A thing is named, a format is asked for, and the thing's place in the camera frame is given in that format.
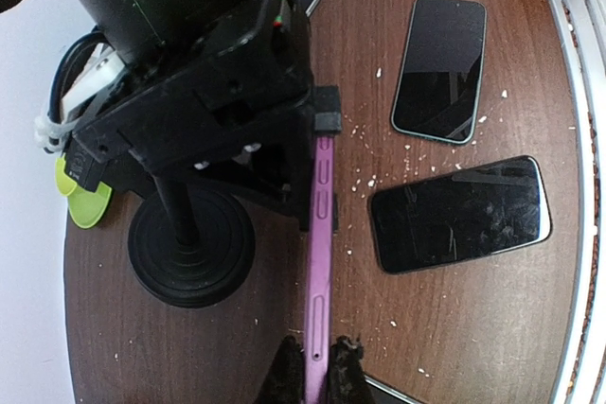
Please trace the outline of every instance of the black stand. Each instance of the black stand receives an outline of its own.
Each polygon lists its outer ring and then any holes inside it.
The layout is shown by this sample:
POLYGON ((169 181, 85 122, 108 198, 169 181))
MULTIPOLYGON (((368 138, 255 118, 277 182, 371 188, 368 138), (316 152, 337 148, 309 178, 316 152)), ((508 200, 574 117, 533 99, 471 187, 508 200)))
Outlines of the black stand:
POLYGON ((255 232, 241 204, 225 194, 155 179, 158 192, 134 216, 129 256, 141 284, 177 307, 207 307, 246 279, 255 232))

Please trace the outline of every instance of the brown wooden surface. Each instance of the brown wooden surface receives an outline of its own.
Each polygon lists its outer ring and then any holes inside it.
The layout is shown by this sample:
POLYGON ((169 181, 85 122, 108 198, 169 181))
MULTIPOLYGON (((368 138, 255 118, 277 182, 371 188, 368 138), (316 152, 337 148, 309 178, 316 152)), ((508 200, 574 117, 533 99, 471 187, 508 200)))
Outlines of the brown wooden surface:
MULTIPOLYGON (((546 0, 476 1, 489 15, 479 111, 488 119, 476 145, 456 149, 389 127, 414 0, 323 0, 312 19, 317 80, 340 85, 345 115, 333 333, 360 335, 367 372, 427 403, 542 403, 556 377, 574 281, 575 121, 546 0), (386 188, 435 175, 432 167, 445 173, 520 154, 534 156, 543 172, 548 241, 426 272, 380 271, 366 210, 373 175, 386 188)), ((245 285, 215 307, 183 310, 154 300, 129 268, 125 240, 137 206, 135 197, 116 198, 100 228, 68 228, 77 401, 251 402, 279 340, 302 325, 305 242, 295 222, 274 215, 261 222, 260 209, 252 210, 258 252, 245 285)))

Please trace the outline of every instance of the white background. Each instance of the white background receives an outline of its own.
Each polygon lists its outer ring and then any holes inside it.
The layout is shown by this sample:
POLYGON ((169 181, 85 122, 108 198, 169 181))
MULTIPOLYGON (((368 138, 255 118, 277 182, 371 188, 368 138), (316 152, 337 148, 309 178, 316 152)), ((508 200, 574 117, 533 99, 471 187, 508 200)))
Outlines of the white background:
POLYGON ((63 295, 66 201, 33 119, 62 54, 92 20, 77 0, 0 14, 0 402, 74 402, 63 295))

